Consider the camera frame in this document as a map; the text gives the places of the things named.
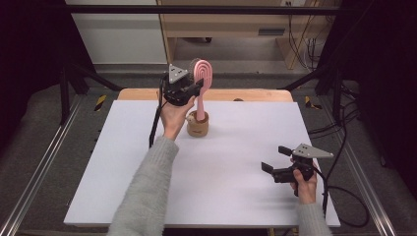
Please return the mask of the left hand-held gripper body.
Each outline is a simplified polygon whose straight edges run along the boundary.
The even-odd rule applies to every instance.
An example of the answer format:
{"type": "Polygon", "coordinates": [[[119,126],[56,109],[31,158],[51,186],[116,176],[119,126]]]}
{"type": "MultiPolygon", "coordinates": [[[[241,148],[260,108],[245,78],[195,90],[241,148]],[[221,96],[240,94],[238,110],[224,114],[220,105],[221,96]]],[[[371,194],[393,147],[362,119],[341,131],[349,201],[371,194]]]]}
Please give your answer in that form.
{"type": "Polygon", "coordinates": [[[188,70],[170,64],[162,81],[162,93],[170,104],[184,106],[196,95],[197,85],[188,70]]]}

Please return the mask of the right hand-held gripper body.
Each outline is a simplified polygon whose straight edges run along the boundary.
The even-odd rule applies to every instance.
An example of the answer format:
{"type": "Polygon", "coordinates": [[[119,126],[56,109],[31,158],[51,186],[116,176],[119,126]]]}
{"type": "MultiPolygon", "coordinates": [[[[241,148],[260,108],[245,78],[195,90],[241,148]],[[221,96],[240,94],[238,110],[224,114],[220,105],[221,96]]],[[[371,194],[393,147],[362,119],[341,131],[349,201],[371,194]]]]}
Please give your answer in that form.
{"type": "Polygon", "coordinates": [[[333,158],[333,154],[316,147],[300,144],[296,149],[292,149],[290,157],[293,159],[290,167],[272,170],[271,176],[275,183],[295,183],[294,169],[299,169],[304,179],[309,180],[315,172],[313,159],[333,158]]]}

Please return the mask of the pink hair brush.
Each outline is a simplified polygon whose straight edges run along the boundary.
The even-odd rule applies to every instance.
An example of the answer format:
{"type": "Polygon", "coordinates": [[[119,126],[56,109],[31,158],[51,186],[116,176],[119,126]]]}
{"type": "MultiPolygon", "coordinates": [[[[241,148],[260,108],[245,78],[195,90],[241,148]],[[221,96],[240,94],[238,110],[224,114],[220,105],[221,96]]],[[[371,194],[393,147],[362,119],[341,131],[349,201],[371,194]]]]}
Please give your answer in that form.
{"type": "Polygon", "coordinates": [[[197,97],[197,117],[199,122],[206,118],[204,109],[204,93],[210,88],[212,83],[212,66],[207,60],[196,58],[191,63],[191,71],[195,83],[203,81],[204,84],[200,89],[200,95],[197,97]]]}

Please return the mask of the small wooden holder cup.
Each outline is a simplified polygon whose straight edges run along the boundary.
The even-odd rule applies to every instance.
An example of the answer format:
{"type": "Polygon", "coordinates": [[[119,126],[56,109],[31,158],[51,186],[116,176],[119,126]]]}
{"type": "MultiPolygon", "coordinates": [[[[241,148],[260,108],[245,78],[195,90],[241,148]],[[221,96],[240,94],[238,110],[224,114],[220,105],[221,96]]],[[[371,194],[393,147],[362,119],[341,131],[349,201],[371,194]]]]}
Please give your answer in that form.
{"type": "Polygon", "coordinates": [[[197,119],[197,111],[192,111],[190,114],[194,115],[194,123],[187,122],[187,132],[191,137],[202,138],[209,132],[209,115],[205,113],[205,118],[202,121],[197,119]]]}

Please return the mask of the person's right hand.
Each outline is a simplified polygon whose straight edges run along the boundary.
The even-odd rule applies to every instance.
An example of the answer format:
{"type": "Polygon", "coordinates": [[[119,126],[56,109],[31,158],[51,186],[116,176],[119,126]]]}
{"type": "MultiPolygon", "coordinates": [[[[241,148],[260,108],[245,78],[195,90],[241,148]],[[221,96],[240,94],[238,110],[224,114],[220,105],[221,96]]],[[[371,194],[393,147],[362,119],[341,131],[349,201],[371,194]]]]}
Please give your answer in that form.
{"type": "Polygon", "coordinates": [[[301,205],[314,204],[316,202],[317,192],[317,173],[314,173],[309,180],[305,180],[299,169],[293,170],[293,176],[296,180],[290,186],[298,192],[298,199],[301,205]]]}

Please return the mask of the person's left hand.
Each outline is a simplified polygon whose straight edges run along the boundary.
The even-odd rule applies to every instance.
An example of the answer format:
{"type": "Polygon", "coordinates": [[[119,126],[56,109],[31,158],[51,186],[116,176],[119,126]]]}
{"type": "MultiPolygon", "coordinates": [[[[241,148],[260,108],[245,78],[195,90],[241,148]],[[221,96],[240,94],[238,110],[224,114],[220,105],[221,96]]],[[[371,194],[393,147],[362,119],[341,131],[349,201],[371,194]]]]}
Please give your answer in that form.
{"type": "Polygon", "coordinates": [[[164,127],[163,136],[169,140],[175,141],[179,135],[186,116],[191,108],[194,107],[195,97],[192,96],[183,106],[175,106],[166,100],[163,100],[160,118],[164,127]]]}

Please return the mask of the light wooden desk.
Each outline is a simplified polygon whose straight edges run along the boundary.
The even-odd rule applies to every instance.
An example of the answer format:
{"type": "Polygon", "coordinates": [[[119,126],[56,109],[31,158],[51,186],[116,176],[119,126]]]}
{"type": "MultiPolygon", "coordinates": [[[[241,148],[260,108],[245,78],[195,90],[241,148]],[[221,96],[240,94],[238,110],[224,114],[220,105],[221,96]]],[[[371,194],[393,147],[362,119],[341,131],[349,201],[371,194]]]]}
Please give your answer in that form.
{"type": "MultiPolygon", "coordinates": [[[[156,0],[159,6],[251,6],[323,7],[325,0],[156,0]]],[[[161,14],[167,60],[173,61],[177,39],[180,37],[272,37],[289,70],[300,64],[298,56],[306,48],[306,38],[325,39],[331,23],[324,16],[268,16],[219,14],[161,14]]]]}

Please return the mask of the white cabinet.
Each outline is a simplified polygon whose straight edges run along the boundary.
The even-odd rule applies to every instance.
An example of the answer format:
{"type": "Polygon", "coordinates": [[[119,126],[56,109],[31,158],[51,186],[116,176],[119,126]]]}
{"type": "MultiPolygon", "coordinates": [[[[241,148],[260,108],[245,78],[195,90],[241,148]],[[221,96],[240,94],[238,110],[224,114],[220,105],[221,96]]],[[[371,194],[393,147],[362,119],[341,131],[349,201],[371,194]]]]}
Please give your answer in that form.
{"type": "Polygon", "coordinates": [[[73,14],[95,65],[165,64],[158,14],[73,14]]]}

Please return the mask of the black metal stand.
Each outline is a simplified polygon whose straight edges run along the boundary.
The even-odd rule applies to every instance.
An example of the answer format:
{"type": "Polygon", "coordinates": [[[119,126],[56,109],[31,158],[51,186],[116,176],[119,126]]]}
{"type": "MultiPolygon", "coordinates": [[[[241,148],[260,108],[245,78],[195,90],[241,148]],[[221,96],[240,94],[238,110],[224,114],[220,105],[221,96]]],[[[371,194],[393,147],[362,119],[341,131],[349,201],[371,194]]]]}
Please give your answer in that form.
{"type": "Polygon", "coordinates": [[[283,87],[284,90],[293,91],[300,86],[306,84],[312,79],[318,79],[318,83],[315,87],[316,95],[324,95],[332,89],[332,109],[331,116],[337,125],[341,125],[341,85],[342,76],[336,66],[331,64],[325,64],[301,79],[283,87]]]}
{"type": "Polygon", "coordinates": [[[59,76],[61,96],[61,125],[65,124],[70,116],[69,86],[73,87],[76,94],[87,94],[89,91],[89,86],[87,85],[85,78],[93,79],[95,82],[114,91],[121,91],[123,89],[122,87],[106,80],[96,72],[88,70],[81,65],[74,63],[66,64],[62,68],[59,76]]]}

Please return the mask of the black curtain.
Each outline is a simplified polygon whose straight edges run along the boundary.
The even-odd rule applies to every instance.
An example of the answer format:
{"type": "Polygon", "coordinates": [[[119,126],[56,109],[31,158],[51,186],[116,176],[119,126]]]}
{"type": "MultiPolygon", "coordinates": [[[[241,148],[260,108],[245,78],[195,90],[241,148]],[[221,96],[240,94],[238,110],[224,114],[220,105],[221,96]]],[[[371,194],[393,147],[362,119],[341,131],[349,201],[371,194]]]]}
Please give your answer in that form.
{"type": "Polygon", "coordinates": [[[417,198],[417,0],[341,0],[350,15],[335,18],[326,62],[354,29],[339,70],[359,84],[366,124],[387,163],[417,198]]]}
{"type": "Polygon", "coordinates": [[[65,0],[0,0],[0,149],[11,141],[30,97],[59,83],[66,64],[94,66],[65,0]]]}

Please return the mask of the black horizontal frame bar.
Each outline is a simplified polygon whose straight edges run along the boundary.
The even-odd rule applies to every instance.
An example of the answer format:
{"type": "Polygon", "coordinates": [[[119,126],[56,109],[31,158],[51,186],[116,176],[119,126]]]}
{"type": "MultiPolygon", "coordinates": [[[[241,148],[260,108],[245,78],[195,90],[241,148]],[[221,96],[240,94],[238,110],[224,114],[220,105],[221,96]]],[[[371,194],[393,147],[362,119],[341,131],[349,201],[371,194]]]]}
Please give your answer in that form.
{"type": "Polygon", "coordinates": [[[251,7],[251,6],[152,6],[152,5],[65,5],[70,13],[80,14],[223,14],[223,15],[337,15],[336,7],[251,7]]]}

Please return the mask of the aluminium floor rail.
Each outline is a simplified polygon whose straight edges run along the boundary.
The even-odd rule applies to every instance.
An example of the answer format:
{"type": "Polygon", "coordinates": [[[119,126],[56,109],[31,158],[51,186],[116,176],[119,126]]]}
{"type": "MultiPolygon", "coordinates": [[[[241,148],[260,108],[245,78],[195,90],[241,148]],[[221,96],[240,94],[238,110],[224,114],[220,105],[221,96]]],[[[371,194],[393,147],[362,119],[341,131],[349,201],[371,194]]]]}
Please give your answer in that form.
{"type": "Polygon", "coordinates": [[[381,236],[397,236],[387,213],[350,143],[344,145],[345,160],[381,236]]]}
{"type": "Polygon", "coordinates": [[[52,141],[48,145],[48,148],[42,156],[42,159],[37,165],[19,200],[15,204],[8,218],[0,227],[0,236],[15,236],[18,232],[18,229],[25,218],[51,164],[53,163],[56,154],[64,143],[84,100],[84,95],[76,95],[74,97],[68,118],[58,127],[52,141]]]}

